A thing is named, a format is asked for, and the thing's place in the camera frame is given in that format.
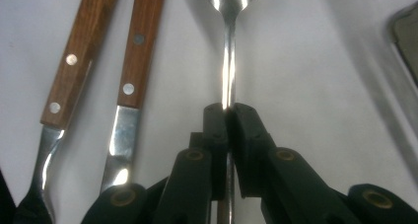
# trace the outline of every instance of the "brown wooden handle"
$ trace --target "brown wooden handle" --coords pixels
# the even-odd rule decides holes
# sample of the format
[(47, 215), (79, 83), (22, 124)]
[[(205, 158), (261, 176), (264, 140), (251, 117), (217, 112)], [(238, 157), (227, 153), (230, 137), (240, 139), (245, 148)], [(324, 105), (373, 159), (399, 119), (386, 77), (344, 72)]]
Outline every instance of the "brown wooden handle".
[(40, 122), (67, 128), (116, 0), (82, 0)]
[(117, 104), (141, 109), (164, 0), (135, 0)]

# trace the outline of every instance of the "dark rivet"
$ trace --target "dark rivet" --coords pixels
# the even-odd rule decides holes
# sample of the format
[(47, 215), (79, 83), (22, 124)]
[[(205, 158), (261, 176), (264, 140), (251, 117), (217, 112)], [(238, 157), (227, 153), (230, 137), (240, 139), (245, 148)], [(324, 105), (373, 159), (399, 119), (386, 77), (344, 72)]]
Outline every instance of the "dark rivet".
[(185, 157), (192, 161), (198, 161), (203, 158), (203, 153), (199, 151), (189, 151), (185, 154)]
[(388, 197), (372, 189), (363, 191), (363, 197), (378, 208), (390, 209), (393, 207), (393, 202)]
[(289, 151), (280, 150), (276, 152), (277, 158), (284, 161), (293, 161), (295, 160), (295, 155)]
[(110, 198), (110, 202), (113, 206), (126, 206), (135, 200), (135, 197), (136, 193), (134, 190), (124, 188), (114, 193)]
[(139, 34), (137, 34), (133, 37), (133, 42), (135, 44), (142, 44), (144, 42), (144, 40), (145, 40), (144, 36), (139, 35)]

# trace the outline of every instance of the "white surface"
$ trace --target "white surface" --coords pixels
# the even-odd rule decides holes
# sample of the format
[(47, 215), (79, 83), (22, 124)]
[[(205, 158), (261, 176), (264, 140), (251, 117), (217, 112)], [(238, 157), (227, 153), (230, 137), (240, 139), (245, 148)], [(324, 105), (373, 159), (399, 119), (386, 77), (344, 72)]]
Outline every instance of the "white surface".
[[(415, 156), (399, 141), (412, 151), (418, 144), (384, 70), (408, 79), (385, 27), (415, 1), (253, 0), (237, 21), (237, 101), (256, 108), (276, 144), (299, 151), (331, 187), (371, 183), (418, 208), (414, 169), (403, 160)], [(79, 2), (0, 0), (0, 167), (16, 203), (29, 188), (38, 120)], [(132, 3), (117, 3), (53, 163), (59, 224), (79, 223), (100, 191)], [(222, 47), (222, 19), (206, 0), (166, 0), (135, 182), (167, 176), (189, 133), (202, 130), (203, 108), (221, 99)], [(409, 81), (400, 84), (416, 96)], [(259, 199), (237, 198), (236, 213), (237, 223), (263, 222)]]

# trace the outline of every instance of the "metal utensil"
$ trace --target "metal utensil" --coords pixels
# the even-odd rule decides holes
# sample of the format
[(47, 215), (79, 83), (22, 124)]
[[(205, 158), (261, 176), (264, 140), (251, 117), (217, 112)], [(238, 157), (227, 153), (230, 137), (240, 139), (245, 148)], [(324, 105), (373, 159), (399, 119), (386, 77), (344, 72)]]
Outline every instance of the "metal utensil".
[(132, 155), (163, 2), (134, 2), (101, 192), (131, 180)]
[[(226, 110), (234, 106), (236, 92), (235, 27), (238, 14), (251, 0), (209, 0), (222, 14), (225, 23), (224, 66), (222, 69), (222, 105)], [(218, 223), (234, 223), (234, 161), (227, 158), (226, 197), (218, 204)]]
[(14, 223), (52, 223), (46, 193), (48, 170), (67, 131), (84, 83), (103, 41), (116, 0), (82, 0), (40, 122), (43, 129), (31, 187)]

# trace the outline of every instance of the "spoon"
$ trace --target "spoon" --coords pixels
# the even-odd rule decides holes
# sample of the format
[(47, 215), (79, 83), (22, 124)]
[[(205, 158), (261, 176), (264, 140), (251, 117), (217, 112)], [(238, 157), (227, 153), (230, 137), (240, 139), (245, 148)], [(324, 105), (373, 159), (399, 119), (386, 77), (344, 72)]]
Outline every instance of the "spoon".
[[(251, 0), (209, 0), (222, 14), (225, 24), (224, 66), (222, 69), (222, 107), (224, 111), (234, 106), (236, 90), (235, 26), (238, 14)], [(234, 223), (234, 161), (227, 158), (226, 195), (218, 203), (218, 223)]]

